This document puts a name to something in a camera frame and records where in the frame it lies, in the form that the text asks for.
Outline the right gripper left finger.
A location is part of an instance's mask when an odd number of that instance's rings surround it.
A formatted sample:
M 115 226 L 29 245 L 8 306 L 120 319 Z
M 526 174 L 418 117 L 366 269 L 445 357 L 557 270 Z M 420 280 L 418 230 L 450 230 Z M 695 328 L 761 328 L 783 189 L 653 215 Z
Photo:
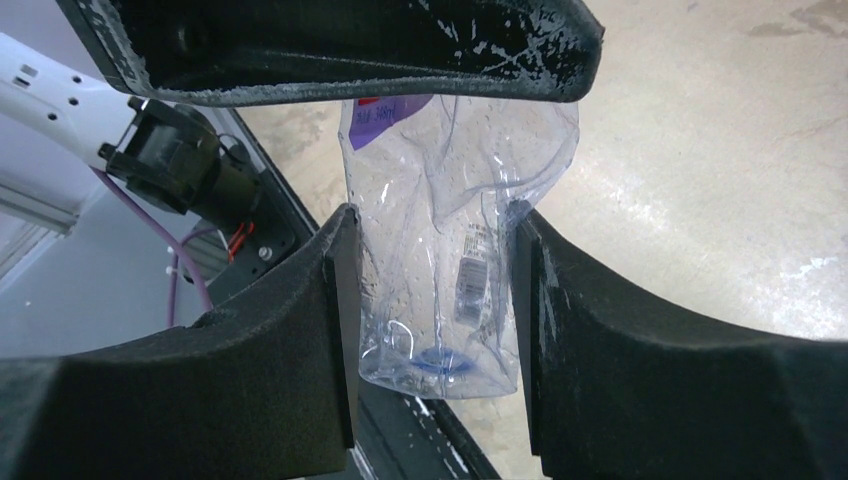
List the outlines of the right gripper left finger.
M 1 364 L 5 479 L 287 479 L 354 446 L 358 230 L 340 206 L 189 327 Z

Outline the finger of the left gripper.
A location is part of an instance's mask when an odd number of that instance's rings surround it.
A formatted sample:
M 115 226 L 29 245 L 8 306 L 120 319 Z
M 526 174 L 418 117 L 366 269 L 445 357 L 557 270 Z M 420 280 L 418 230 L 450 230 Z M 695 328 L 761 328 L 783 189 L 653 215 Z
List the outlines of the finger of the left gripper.
M 571 103 L 604 27 L 581 1 L 63 1 L 115 89 L 244 107 L 445 94 Z

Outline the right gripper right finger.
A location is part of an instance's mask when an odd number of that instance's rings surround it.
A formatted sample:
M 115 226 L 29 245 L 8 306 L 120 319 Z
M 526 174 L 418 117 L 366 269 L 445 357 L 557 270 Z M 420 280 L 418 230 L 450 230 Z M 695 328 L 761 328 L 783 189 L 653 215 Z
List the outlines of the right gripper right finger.
M 532 453 L 555 479 L 843 479 L 847 345 L 664 300 L 510 205 Z

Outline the crushed clear bottle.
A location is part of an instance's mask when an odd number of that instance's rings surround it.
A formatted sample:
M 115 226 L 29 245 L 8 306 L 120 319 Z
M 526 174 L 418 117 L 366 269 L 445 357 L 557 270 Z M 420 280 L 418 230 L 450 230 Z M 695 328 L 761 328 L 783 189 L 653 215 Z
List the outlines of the crushed clear bottle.
M 570 167 L 574 103 L 451 95 L 346 100 L 339 143 L 361 235 L 360 344 L 416 333 L 438 399 L 518 388 L 514 231 Z

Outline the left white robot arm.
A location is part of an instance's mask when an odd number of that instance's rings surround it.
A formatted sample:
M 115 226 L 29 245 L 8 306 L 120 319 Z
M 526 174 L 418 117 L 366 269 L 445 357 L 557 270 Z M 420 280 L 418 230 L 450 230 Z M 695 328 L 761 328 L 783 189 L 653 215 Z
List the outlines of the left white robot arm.
M 452 94 L 582 99 L 604 30 L 581 1 L 61 1 L 91 77 L 8 34 L 1 111 L 160 209 L 231 230 L 257 189 L 203 107 Z

